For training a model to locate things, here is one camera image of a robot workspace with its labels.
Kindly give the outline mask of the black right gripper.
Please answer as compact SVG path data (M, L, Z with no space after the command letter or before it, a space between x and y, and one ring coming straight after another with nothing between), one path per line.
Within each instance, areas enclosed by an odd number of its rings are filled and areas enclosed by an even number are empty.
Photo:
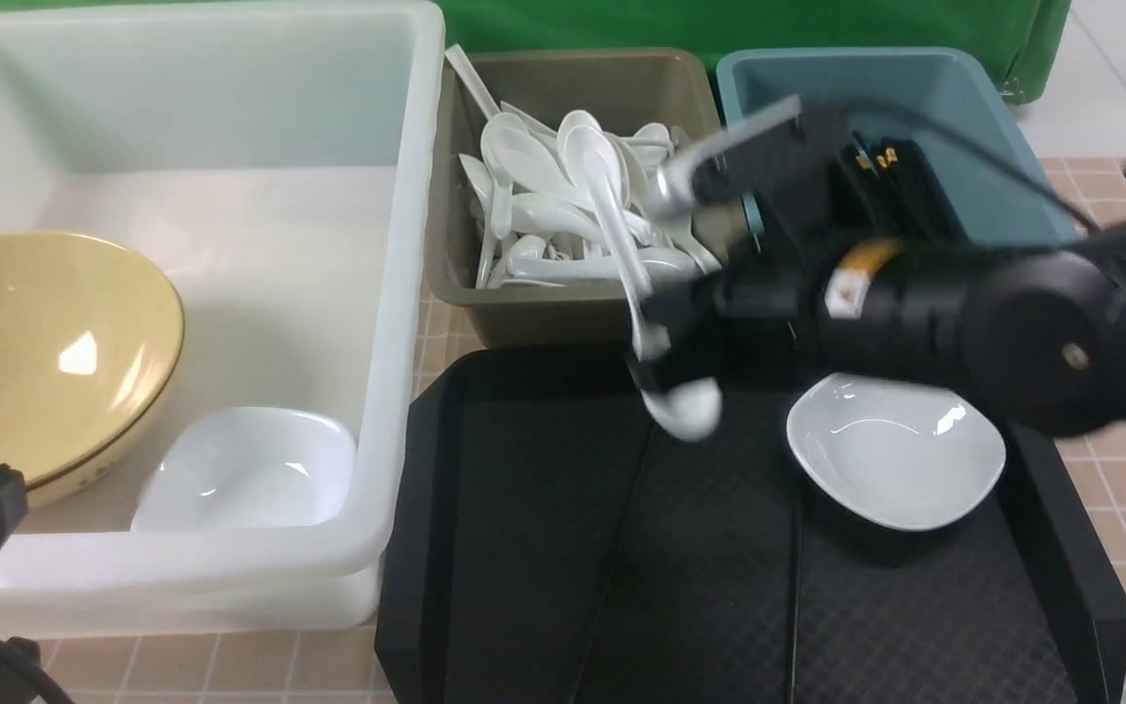
M656 289L645 311L669 327L694 373L781 377L825 365L816 321L825 278L821 259L743 249L720 271Z

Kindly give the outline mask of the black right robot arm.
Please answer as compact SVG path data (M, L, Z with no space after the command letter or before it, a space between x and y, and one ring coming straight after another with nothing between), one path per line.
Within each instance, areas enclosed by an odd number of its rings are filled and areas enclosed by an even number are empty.
M640 311L670 340L631 364L651 392L794 355L953 389L1052 437L1126 420L1126 222L1065 246L864 231L801 260L745 249Z

